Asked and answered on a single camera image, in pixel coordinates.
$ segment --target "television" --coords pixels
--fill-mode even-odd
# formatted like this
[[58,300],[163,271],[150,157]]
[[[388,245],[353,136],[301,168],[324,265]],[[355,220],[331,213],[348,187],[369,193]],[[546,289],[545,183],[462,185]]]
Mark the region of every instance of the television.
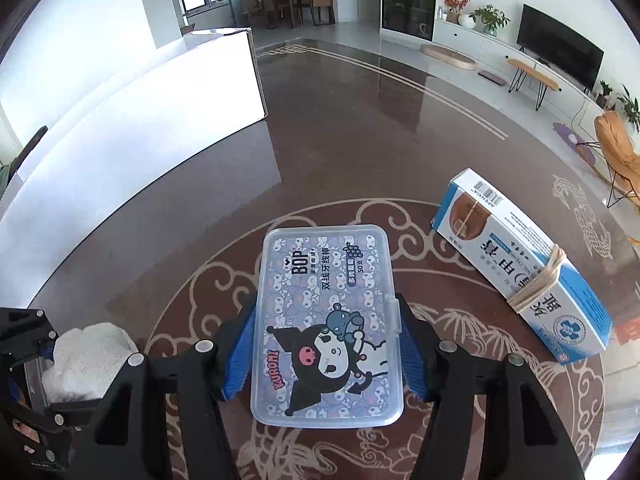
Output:
[[564,23],[524,5],[517,43],[593,90],[604,52]]

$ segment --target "red decoration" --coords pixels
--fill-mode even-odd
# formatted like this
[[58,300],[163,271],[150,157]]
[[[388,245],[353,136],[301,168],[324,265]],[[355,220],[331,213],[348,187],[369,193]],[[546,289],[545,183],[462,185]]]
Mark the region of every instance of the red decoration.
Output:
[[470,1],[471,0],[444,0],[444,3],[447,4],[454,12],[460,12]]

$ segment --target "plant pot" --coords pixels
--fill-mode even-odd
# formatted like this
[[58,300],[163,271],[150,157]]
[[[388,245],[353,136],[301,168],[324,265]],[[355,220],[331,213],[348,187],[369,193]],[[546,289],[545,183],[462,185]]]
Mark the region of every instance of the plant pot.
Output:
[[488,34],[489,36],[493,36],[494,38],[498,37],[498,29],[497,28],[489,28],[489,25],[485,25],[484,29],[482,31],[485,34]]
[[476,19],[472,18],[469,14],[460,14],[458,16],[458,23],[465,28],[474,28],[476,26]]

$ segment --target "barcode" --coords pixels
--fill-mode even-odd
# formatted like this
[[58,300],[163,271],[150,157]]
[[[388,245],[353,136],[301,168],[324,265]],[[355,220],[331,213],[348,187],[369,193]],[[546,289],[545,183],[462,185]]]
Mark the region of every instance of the barcode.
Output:
[[491,186],[482,180],[479,180],[476,183],[474,189],[493,205],[498,205],[502,201],[502,197],[498,195]]

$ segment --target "plastic box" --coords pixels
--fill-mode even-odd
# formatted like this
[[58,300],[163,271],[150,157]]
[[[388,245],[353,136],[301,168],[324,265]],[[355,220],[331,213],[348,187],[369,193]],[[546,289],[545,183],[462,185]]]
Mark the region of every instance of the plastic box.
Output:
[[403,407],[400,330],[380,227],[271,231],[256,306],[254,417],[293,428],[391,424]]

